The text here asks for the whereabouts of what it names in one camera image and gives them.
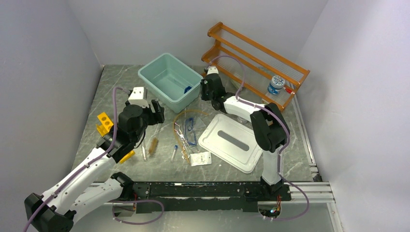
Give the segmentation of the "blue item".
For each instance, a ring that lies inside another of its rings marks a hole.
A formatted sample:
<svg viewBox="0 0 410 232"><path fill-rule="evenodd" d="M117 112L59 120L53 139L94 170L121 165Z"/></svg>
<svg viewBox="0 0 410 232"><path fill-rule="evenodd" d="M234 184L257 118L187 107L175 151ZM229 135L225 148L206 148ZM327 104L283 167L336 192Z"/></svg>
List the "blue item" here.
<svg viewBox="0 0 410 232"><path fill-rule="evenodd" d="M191 89L192 89L191 86L187 86L187 87L184 89L184 94L186 94L187 92L189 92Z"/></svg>

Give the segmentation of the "blue capped tube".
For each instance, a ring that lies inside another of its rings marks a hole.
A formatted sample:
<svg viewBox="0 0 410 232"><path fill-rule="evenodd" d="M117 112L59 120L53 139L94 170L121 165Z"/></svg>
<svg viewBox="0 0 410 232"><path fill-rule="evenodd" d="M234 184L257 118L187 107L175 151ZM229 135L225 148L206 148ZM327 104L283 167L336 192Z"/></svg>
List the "blue capped tube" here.
<svg viewBox="0 0 410 232"><path fill-rule="evenodd" d="M174 162L177 150L178 150L178 145L175 145L174 149L173 149L173 152L172 152L172 155L171 155L171 163Z"/></svg>

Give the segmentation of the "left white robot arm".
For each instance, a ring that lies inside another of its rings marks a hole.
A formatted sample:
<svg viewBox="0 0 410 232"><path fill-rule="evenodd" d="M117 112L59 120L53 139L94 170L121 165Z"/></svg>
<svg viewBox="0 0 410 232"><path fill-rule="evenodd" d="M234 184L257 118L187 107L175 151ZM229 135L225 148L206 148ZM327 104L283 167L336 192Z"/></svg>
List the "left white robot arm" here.
<svg viewBox="0 0 410 232"><path fill-rule="evenodd" d="M126 103L115 114L113 126L90 154L65 178L42 194L32 193L25 200L28 224L39 232L68 232L89 212L111 200L127 201L134 196L134 182L124 173L113 174L101 187L87 188L105 170L126 161L140 144L148 126L164 122L164 108L158 101L143 108Z"/></svg>

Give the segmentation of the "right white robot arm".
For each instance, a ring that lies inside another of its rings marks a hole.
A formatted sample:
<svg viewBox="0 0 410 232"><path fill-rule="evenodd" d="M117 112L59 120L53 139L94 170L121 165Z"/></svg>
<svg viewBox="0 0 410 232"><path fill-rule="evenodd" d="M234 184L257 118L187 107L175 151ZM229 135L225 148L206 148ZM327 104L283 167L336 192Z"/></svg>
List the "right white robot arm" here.
<svg viewBox="0 0 410 232"><path fill-rule="evenodd" d="M284 184L281 173L281 153L290 142L290 130L274 103L257 104L227 92L219 72L212 66L201 80L201 99L210 101L213 108L239 116L252 125L258 146L263 150L264 167L261 177L261 195L273 200Z"/></svg>

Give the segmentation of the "yellow rubber tubing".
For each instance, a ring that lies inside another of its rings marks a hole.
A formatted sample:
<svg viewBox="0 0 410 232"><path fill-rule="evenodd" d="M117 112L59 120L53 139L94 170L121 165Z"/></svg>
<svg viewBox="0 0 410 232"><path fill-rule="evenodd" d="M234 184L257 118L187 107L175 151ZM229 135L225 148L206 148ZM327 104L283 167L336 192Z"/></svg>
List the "yellow rubber tubing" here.
<svg viewBox="0 0 410 232"><path fill-rule="evenodd" d="M179 124L177 124L177 121L179 120L179 118L182 117L183 115L185 115L186 113L199 113L199 114L206 115L206 116L209 115L209 113L206 113L204 111L200 111L200 110L197 110L197 109L189 109L189 110L185 110L185 111L182 111L179 114L177 114L175 116L174 120L173 120L174 137L177 141L178 147L181 147L182 158L188 164L190 164L190 155L193 151L192 151L191 146L189 145L188 141L185 138L185 134L181 130L181 126Z"/></svg>

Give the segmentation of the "brown test tube brush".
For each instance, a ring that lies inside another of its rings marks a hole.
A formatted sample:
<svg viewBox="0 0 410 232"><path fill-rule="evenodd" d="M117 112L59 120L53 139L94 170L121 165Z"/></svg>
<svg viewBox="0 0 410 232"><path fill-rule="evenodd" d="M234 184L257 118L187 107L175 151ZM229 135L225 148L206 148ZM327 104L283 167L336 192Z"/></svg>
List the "brown test tube brush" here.
<svg viewBox="0 0 410 232"><path fill-rule="evenodd" d="M158 141L159 141L158 137L159 137L159 133L161 131L161 128L162 128L162 124L159 124L157 126L156 130L155 130L155 133L152 137L152 140L150 142L150 146L149 146L149 149L148 149L149 156L153 156L155 154L155 150L156 150L156 147L157 147Z"/></svg>

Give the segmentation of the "clear glass test tube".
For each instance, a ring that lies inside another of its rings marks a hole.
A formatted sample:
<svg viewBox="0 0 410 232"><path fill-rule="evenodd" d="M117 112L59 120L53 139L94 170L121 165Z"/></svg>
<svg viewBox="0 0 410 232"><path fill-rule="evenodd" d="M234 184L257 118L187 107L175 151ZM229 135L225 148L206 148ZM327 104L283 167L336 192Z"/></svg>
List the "clear glass test tube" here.
<svg viewBox="0 0 410 232"><path fill-rule="evenodd" d="M143 140L143 141L141 142L141 150L142 150L143 161L147 161L147 149L146 149L145 140Z"/></svg>

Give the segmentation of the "clear plastic funnel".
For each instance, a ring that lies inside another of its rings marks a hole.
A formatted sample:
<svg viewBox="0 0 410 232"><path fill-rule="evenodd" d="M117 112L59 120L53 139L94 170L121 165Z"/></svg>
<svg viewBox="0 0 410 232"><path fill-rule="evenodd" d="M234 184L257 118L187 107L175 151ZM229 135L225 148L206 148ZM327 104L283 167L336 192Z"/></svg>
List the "clear plastic funnel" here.
<svg viewBox="0 0 410 232"><path fill-rule="evenodd" d="M202 128L206 128L207 125L200 117L193 117L192 118L192 128L194 130L200 130Z"/></svg>

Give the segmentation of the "light green plastic bin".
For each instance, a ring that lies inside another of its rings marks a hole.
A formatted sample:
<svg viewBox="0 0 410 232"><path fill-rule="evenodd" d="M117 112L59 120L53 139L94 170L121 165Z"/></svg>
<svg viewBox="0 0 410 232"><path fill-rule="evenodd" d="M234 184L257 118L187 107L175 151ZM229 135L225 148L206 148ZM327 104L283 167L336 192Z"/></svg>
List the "light green plastic bin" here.
<svg viewBox="0 0 410 232"><path fill-rule="evenodd" d="M138 70L148 90L173 112L180 113L200 92L202 76L170 53L163 53ZM184 94L184 89L192 89Z"/></svg>

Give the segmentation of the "clear round plastic container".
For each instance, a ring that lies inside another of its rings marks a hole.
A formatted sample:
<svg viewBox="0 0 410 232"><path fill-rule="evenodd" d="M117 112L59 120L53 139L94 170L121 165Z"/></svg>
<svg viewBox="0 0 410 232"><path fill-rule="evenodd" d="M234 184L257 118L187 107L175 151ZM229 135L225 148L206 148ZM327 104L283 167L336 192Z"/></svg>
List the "clear round plastic container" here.
<svg viewBox="0 0 410 232"><path fill-rule="evenodd" d="M237 121L242 125L245 125L245 124L248 123L248 121L246 119L244 119L242 117L239 117L239 116L237 117Z"/></svg>

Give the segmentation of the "blue safety glasses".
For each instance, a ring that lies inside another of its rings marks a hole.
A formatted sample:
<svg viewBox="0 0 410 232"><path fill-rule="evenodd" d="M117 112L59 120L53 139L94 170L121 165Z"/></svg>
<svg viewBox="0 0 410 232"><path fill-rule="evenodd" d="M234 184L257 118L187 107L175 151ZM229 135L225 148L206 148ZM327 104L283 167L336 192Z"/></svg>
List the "blue safety glasses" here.
<svg viewBox="0 0 410 232"><path fill-rule="evenodd" d="M196 132L194 130L194 118L189 117L185 120L184 133L189 145L197 146Z"/></svg>

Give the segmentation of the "orange wooden shelf rack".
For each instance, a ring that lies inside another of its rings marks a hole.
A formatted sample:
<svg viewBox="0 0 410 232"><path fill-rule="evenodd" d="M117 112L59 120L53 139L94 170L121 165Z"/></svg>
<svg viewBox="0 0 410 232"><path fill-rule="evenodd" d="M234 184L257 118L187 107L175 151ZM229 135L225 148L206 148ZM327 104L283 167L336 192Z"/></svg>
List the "orange wooden shelf rack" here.
<svg viewBox="0 0 410 232"><path fill-rule="evenodd" d="M203 54L201 60L211 63L237 83L261 97L265 102L275 103L281 111L295 97L309 75L305 69L249 37L218 22L207 32L214 44ZM272 95L267 88L272 77L284 79L284 88Z"/></svg>

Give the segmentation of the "yellow test tube rack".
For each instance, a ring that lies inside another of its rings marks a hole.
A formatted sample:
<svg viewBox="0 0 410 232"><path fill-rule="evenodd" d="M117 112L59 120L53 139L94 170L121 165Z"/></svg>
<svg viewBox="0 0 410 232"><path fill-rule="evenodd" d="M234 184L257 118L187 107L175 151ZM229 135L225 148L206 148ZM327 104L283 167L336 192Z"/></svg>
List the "yellow test tube rack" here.
<svg viewBox="0 0 410 232"><path fill-rule="evenodd" d="M106 112L102 112L97 116L98 120L100 121L100 124L96 124L96 128L98 133L103 137L104 135L109 133L109 129L113 127L113 122L111 119L108 117ZM134 150L132 149L130 152L128 152L124 157L122 157L119 160L119 163L124 163L127 161L129 158L131 158L133 155L135 155Z"/></svg>

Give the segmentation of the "metal crucible tongs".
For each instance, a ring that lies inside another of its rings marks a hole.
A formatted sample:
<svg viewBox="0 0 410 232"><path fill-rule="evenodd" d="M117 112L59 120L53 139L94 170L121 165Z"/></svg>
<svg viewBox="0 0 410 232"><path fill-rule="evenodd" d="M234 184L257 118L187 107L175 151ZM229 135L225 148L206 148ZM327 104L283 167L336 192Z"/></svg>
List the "metal crucible tongs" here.
<svg viewBox="0 0 410 232"><path fill-rule="evenodd" d="M178 137L181 140L182 146L183 146L183 157L184 159L187 160L188 164L190 164L190 155L195 153L192 149L192 147L188 144L182 130L181 130L181 126L179 124L177 124L176 122L174 123L174 131L176 132L176 134L178 135Z"/></svg>

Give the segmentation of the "white plastic bin lid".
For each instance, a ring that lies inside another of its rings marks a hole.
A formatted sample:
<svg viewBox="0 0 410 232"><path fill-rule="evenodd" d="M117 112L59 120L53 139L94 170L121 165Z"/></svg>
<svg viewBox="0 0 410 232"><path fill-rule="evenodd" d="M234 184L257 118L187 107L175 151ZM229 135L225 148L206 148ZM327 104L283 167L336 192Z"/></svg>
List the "white plastic bin lid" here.
<svg viewBox="0 0 410 232"><path fill-rule="evenodd" d="M198 143L245 174L254 170L262 155L253 130L224 114L217 114L212 119Z"/></svg>

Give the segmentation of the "blue white lidded jar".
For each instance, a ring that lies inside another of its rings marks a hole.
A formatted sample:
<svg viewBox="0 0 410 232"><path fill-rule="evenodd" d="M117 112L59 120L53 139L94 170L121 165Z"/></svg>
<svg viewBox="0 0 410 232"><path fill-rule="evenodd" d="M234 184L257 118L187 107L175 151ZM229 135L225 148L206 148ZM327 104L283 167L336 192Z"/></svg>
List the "blue white lidded jar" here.
<svg viewBox="0 0 410 232"><path fill-rule="evenodd" d="M272 95L278 95L285 85L285 79L279 75L274 75L268 85L268 92Z"/></svg>

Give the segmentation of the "small white plastic bag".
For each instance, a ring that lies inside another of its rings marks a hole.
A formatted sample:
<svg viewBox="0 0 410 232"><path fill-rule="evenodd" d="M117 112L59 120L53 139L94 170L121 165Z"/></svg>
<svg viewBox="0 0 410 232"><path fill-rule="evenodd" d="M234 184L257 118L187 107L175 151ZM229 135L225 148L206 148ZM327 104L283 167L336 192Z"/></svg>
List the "small white plastic bag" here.
<svg viewBox="0 0 410 232"><path fill-rule="evenodd" d="M212 157L210 152L193 153L190 155L190 165L201 166L212 164Z"/></svg>

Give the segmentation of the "black mounting rail base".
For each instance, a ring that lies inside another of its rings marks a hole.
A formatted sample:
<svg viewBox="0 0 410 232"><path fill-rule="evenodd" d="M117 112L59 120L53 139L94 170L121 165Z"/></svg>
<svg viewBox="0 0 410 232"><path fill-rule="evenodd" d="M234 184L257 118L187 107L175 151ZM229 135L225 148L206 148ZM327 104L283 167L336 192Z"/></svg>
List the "black mounting rail base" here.
<svg viewBox="0 0 410 232"><path fill-rule="evenodd" d="M270 187L263 181L232 182L134 182L117 201L137 200L137 213L155 211L242 210L257 212L263 202L290 201L290 187ZM162 203L140 203L156 200Z"/></svg>

